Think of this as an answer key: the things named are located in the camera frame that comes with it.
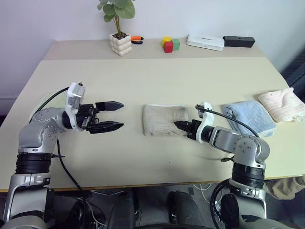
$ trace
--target yellow block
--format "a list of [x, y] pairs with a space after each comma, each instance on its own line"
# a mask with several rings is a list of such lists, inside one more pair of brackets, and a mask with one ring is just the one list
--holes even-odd
[[163, 40], [162, 40], [162, 47], [164, 47], [164, 43], [165, 42], [170, 42], [172, 39], [170, 37], [163, 37]]

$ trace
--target blue towel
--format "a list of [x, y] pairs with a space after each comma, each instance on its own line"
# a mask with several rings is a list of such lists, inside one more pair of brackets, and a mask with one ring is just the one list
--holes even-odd
[[[266, 109], [257, 101], [245, 101], [236, 104], [226, 104], [223, 114], [245, 123], [258, 133], [259, 136], [273, 135], [276, 124]], [[250, 130], [228, 119], [233, 130], [243, 135], [253, 135]]]

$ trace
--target green block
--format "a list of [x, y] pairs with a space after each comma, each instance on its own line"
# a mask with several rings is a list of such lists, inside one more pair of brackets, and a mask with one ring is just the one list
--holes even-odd
[[175, 50], [179, 50], [180, 47], [180, 41], [178, 39], [172, 39], [173, 42], [173, 49]]

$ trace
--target green leaf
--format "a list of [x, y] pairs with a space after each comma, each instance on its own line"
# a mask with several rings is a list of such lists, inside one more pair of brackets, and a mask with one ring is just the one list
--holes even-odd
[[126, 6], [124, 8], [119, 8], [115, 5], [114, 10], [119, 17], [124, 19], [130, 19], [135, 16], [135, 9], [132, 0], [127, 0]]
[[114, 18], [114, 14], [113, 15], [104, 15], [105, 22], [110, 22], [113, 18]]
[[100, 4], [97, 5], [97, 9], [101, 10], [105, 4], [106, 2], [105, 3], [101, 2]]
[[127, 3], [127, 0], [109, 0], [109, 1], [113, 2], [119, 8], [124, 8]]
[[106, 4], [103, 7], [103, 11], [106, 15], [111, 16], [115, 14], [114, 7], [112, 4]]

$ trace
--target white plant pot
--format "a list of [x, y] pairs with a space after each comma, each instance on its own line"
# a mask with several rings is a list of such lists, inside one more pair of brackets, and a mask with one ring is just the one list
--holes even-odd
[[131, 36], [128, 35], [122, 39], [113, 37], [114, 34], [109, 35], [111, 50], [119, 56], [124, 56], [132, 51]]

